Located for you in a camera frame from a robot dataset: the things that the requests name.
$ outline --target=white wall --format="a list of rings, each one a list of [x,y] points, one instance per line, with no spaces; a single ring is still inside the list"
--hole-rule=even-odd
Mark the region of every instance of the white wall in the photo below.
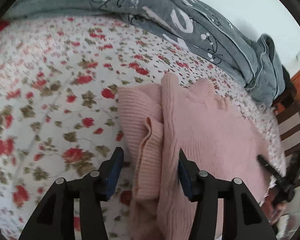
[[[243,34],[257,40],[263,33],[274,39],[290,75],[300,69],[300,27],[279,0],[201,0],[215,8]]]

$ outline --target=sweater cuff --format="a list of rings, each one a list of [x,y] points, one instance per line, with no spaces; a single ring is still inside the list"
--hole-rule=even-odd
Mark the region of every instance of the sweater cuff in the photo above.
[[[160,195],[163,124],[147,117],[146,127],[149,132],[140,145],[134,178],[137,201],[158,199]]]

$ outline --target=black clamp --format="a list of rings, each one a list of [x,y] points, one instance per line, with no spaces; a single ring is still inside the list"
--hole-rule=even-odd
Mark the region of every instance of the black clamp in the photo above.
[[[191,202],[198,202],[189,240],[215,239],[218,198],[224,199],[222,240],[276,239],[263,211],[241,179],[225,181],[200,171],[182,149],[178,176],[185,196]]]
[[[272,201],[272,206],[275,208],[279,203],[291,202],[295,195],[296,180],[300,175],[300,150],[292,153],[285,177],[282,177],[262,155],[258,155],[258,162],[276,178],[274,189],[277,195]]]
[[[117,147],[110,160],[82,179],[58,178],[34,210],[19,240],[74,240],[74,199],[80,199],[82,239],[108,240],[100,201],[114,194],[123,166],[123,150]]]

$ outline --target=pink sweater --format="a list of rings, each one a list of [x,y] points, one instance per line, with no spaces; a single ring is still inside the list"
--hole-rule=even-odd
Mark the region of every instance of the pink sweater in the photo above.
[[[268,145],[252,122],[215,95],[209,80],[199,79],[186,89],[167,73],[161,85],[118,92],[121,125],[135,164],[132,239],[188,239],[196,203],[184,196],[178,180],[180,148],[199,169],[218,179],[242,178],[258,202],[264,198],[270,176],[256,158],[267,158]],[[216,236],[222,232],[222,220],[219,200]]]

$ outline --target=metal screw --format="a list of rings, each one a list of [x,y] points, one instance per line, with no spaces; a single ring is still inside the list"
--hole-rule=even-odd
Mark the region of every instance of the metal screw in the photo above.
[[[199,176],[200,177],[207,177],[208,173],[206,171],[199,171]]]
[[[239,178],[234,178],[234,183],[240,185],[242,183],[242,180]]]
[[[64,178],[57,178],[55,182],[56,184],[62,184],[64,181],[65,181]]]
[[[92,171],[92,172],[90,172],[90,176],[91,177],[98,177],[99,175],[100,175],[99,171]]]

